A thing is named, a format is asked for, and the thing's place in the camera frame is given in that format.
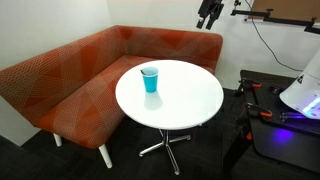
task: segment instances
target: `corner sofa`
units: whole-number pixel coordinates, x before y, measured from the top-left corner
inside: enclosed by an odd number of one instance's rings
[[[0,71],[0,95],[58,146],[63,137],[99,148],[111,168],[105,143],[124,117],[115,99],[121,75],[161,59],[214,74],[221,47],[214,33],[113,26]]]

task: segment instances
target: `blue cup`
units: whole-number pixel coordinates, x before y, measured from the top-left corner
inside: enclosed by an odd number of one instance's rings
[[[158,69],[155,67],[145,67],[141,69],[144,86],[147,92],[157,91]]]

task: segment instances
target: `sofa leg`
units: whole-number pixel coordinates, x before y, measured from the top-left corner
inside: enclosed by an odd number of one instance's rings
[[[58,147],[61,146],[62,145],[61,137],[57,134],[54,134],[54,133],[53,133],[53,136],[54,136],[54,140],[56,141],[57,146]]]
[[[109,169],[112,168],[112,162],[111,162],[111,159],[110,159],[110,156],[109,156],[109,153],[108,153],[106,145],[100,146],[99,150],[100,150],[100,153],[101,153],[101,155],[102,155],[102,157],[104,159],[104,162],[107,164],[107,167]]]

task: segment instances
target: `round table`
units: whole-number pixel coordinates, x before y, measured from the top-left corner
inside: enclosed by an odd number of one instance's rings
[[[158,68],[157,91],[145,90],[141,69]],[[142,157],[166,146],[175,173],[180,173],[169,143],[190,139],[183,136],[169,140],[169,130],[191,128],[205,123],[220,109],[223,90],[219,81],[197,65],[177,60],[158,60],[140,64],[127,71],[116,86],[116,99],[124,111],[136,122],[160,129],[163,141],[140,152]]]

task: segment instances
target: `black cable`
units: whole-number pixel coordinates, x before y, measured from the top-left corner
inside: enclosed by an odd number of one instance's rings
[[[251,5],[248,3],[247,0],[245,0],[245,1],[246,1],[246,3],[248,4],[248,6],[250,7],[250,11],[252,11]],[[257,31],[260,39],[261,39],[261,41],[267,46],[267,48],[268,48],[268,49],[270,50],[270,52],[273,54],[273,57],[275,58],[275,60],[277,61],[277,63],[279,63],[280,65],[282,65],[282,66],[284,66],[284,67],[286,67],[286,68],[289,68],[289,69],[291,69],[291,70],[293,70],[293,71],[303,71],[303,70],[294,69],[294,68],[292,68],[292,67],[290,67],[290,66],[287,66],[287,65],[285,65],[285,64],[282,64],[282,63],[278,60],[278,58],[277,58],[276,54],[273,52],[273,50],[269,47],[269,45],[268,45],[268,44],[264,41],[264,39],[261,37],[261,34],[260,34],[260,32],[259,32],[256,24],[255,24],[254,21],[253,21],[253,16],[251,16],[251,21],[252,21],[252,24],[253,24],[254,28],[256,29],[256,31]]]

